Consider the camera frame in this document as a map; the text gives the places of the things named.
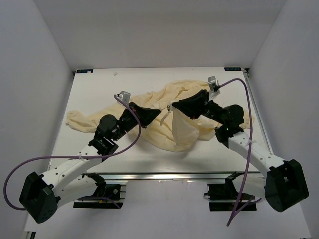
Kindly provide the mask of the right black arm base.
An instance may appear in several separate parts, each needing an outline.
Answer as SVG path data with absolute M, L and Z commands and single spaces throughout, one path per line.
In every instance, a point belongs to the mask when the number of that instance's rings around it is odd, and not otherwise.
M 208 191 L 203 194 L 204 198 L 209 201 L 209 210 L 211 212 L 231 212 L 235 206 L 237 193 L 231 196 L 223 184 L 208 184 Z M 243 209 L 243 211 L 256 211 L 257 206 L 255 197 L 249 194 L 242 194 L 237 209 L 242 207 L 250 198 L 253 200 Z

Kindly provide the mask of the cream yellow jacket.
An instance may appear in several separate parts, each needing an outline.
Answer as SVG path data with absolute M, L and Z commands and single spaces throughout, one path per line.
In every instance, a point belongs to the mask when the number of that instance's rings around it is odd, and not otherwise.
M 211 140 L 220 123 L 204 116 L 191 120 L 179 110 L 167 110 L 173 101 L 208 89 L 208 83 L 204 81 L 181 80 L 166 84 L 160 91 L 131 96 L 130 100 L 138 106 L 161 109 L 155 120 L 142 130 L 141 138 L 159 149 L 171 152 L 187 151 L 198 140 Z M 117 102 L 87 116 L 78 110 L 71 110 L 67 112 L 66 125 L 79 132 L 94 133 L 102 116 L 112 114 L 118 118 L 124 109 L 124 106 Z

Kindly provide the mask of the left blue corner label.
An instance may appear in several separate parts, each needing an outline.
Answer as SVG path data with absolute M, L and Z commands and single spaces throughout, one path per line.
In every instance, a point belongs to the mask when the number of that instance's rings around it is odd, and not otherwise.
M 76 74 L 91 74 L 93 73 L 93 69 L 78 69 Z

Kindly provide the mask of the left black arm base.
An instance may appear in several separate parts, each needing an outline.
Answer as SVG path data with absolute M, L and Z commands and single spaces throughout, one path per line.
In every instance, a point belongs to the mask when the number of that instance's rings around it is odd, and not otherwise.
M 126 184 L 106 182 L 93 195 L 85 196 L 73 203 L 78 209 L 120 209 L 126 197 Z

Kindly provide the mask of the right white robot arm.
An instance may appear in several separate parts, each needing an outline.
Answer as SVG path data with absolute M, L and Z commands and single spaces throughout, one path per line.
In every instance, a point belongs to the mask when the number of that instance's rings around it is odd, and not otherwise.
M 263 178 L 247 177 L 243 186 L 232 181 L 225 186 L 232 199 L 242 193 L 265 199 L 277 212 L 282 212 L 309 196 L 302 166 L 294 159 L 286 161 L 253 143 L 240 127 L 244 123 L 244 110 L 240 105 L 221 107 L 209 98 L 207 90 L 172 103 L 194 120 L 205 116 L 221 124 L 215 129 L 217 140 L 228 149 L 247 159 Z

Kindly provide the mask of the blue corner label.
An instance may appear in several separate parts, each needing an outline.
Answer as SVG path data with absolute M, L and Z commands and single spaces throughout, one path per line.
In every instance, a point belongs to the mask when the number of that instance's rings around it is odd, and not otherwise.
M 93 73 L 93 69 L 78 69 L 76 74 L 91 74 Z
M 225 71 L 242 71 L 240 67 L 224 67 Z

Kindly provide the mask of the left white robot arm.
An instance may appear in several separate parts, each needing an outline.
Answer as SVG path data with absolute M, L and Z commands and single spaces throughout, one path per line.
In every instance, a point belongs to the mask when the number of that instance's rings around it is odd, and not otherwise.
M 106 194 L 106 182 L 88 169 L 104 162 L 115 153 L 115 143 L 134 127 L 146 128 L 161 113 L 160 109 L 128 104 L 120 118 L 107 114 L 101 117 L 93 139 L 74 159 L 42 174 L 29 174 L 19 201 L 33 219 L 41 224 L 64 204 L 86 198 L 98 200 Z

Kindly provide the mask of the right blue corner label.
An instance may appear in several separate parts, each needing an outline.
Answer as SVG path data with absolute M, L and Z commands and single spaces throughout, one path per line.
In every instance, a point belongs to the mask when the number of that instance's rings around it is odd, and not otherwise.
M 225 71 L 242 71 L 240 67 L 224 67 Z

